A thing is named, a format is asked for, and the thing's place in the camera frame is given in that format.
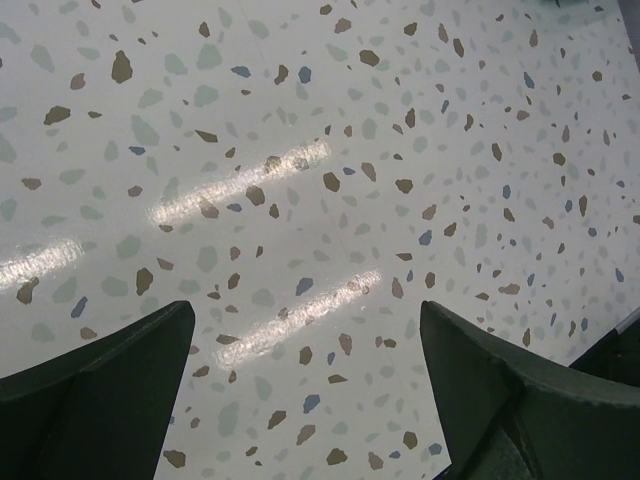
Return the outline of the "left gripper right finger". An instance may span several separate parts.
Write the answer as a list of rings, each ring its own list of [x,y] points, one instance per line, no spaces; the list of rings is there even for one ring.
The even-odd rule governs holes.
[[[568,366],[433,301],[420,338],[451,461],[440,478],[638,478],[637,311]]]

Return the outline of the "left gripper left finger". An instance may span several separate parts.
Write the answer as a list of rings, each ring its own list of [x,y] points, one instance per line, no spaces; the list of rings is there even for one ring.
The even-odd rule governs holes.
[[[2,478],[153,478],[194,326],[175,301],[2,378]]]

